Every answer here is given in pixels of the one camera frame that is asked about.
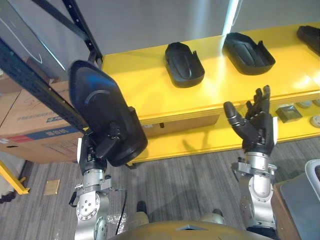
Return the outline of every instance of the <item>silver robot arm segment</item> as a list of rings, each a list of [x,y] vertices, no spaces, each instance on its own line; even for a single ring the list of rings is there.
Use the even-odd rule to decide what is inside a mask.
[[[271,206],[273,181],[277,167],[260,152],[247,152],[245,160],[232,164],[238,180],[241,199],[240,211],[246,229],[252,227],[276,228]]]
[[[75,240],[104,240],[107,238],[108,192],[111,178],[104,178],[101,169],[90,169],[83,175],[83,184],[76,186],[77,227]]]

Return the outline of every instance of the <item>gray carpet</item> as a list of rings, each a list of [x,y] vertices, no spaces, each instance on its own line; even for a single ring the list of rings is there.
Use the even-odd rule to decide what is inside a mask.
[[[115,187],[126,188],[128,216],[144,200],[151,222],[197,220],[214,208],[222,210],[226,224],[243,228],[238,201],[240,192],[230,170],[241,150],[199,154],[140,163],[136,169],[109,166]],[[271,159],[278,167],[276,181],[293,178],[304,171],[308,160],[320,158],[320,138],[278,144]],[[0,204],[0,240],[72,240],[77,224],[75,209],[68,205],[81,173],[74,163],[28,163],[23,172],[28,195],[17,195]],[[57,195],[43,196],[47,180],[60,179]],[[110,215],[121,212],[124,193],[109,195]],[[113,236],[116,224],[109,224]]]

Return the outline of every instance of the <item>robotic arm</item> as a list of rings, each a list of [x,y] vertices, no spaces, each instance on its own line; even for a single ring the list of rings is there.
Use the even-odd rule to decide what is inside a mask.
[[[240,187],[240,211],[248,231],[275,238],[271,198],[277,167],[269,163],[275,145],[273,118],[269,113],[270,87],[265,86],[263,93],[258,88],[253,105],[248,101],[246,106],[248,110],[243,118],[231,102],[224,103],[230,125],[243,139],[245,159],[239,158],[231,166]]]
[[[88,125],[78,141],[77,160],[83,183],[75,186],[70,205],[76,207],[75,240],[107,238],[108,193],[114,190],[106,175],[140,154],[148,141],[133,107],[128,107],[116,82],[87,61],[70,68],[70,99]]]

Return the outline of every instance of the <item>round white object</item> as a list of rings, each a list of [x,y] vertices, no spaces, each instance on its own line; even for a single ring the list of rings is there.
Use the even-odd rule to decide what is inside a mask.
[[[313,100],[312,102],[320,107],[320,99]]]
[[[316,128],[320,128],[320,115],[314,115],[310,118],[310,123]]]
[[[312,101],[300,101],[296,103],[300,108],[307,109],[312,105]]]

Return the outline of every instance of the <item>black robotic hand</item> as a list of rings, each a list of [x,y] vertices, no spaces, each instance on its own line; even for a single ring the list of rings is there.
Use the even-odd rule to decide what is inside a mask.
[[[269,113],[270,87],[266,85],[263,93],[260,88],[254,95],[254,104],[246,102],[248,111],[243,118],[229,101],[225,102],[224,112],[234,131],[243,139],[244,152],[259,152],[270,156],[274,148],[273,118]]]

